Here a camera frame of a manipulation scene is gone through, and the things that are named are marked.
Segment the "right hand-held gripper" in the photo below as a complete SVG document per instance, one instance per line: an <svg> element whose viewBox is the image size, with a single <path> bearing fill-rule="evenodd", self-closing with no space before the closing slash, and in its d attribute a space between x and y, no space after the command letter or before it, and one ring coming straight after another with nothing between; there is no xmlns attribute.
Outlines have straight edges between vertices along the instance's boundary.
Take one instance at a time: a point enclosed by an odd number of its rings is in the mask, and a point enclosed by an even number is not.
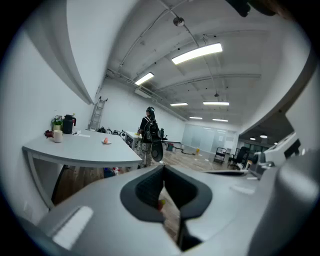
<svg viewBox="0 0 320 256"><path fill-rule="evenodd" d="M251 256L287 254L298 247L320 200L318 150L304 152L295 132L255 153L249 169L260 181L275 172L266 209L252 236Z"/></svg>

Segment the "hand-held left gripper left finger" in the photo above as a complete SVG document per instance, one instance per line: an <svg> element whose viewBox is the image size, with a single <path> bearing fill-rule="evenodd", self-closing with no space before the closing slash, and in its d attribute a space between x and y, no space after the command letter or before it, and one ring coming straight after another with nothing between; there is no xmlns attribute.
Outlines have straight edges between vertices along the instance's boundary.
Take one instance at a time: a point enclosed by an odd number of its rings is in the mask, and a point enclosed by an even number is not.
<svg viewBox="0 0 320 256"><path fill-rule="evenodd" d="M157 207L136 185L161 171L142 168L91 183L54 207L38 224L55 245L80 256L178 256Z"/></svg>

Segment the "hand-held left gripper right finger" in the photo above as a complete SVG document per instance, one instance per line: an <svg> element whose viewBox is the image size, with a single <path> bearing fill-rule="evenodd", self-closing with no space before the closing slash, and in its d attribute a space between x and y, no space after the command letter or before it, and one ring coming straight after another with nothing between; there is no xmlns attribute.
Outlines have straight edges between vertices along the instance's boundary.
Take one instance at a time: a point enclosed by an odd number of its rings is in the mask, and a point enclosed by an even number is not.
<svg viewBox="0 0 320 256"><path fill-rule="evenodd" d="M164 185L178 203L180 230L174 256L261 256L255 231L270 200L277 170L260 180L178 166L163 168Z"/></svg>

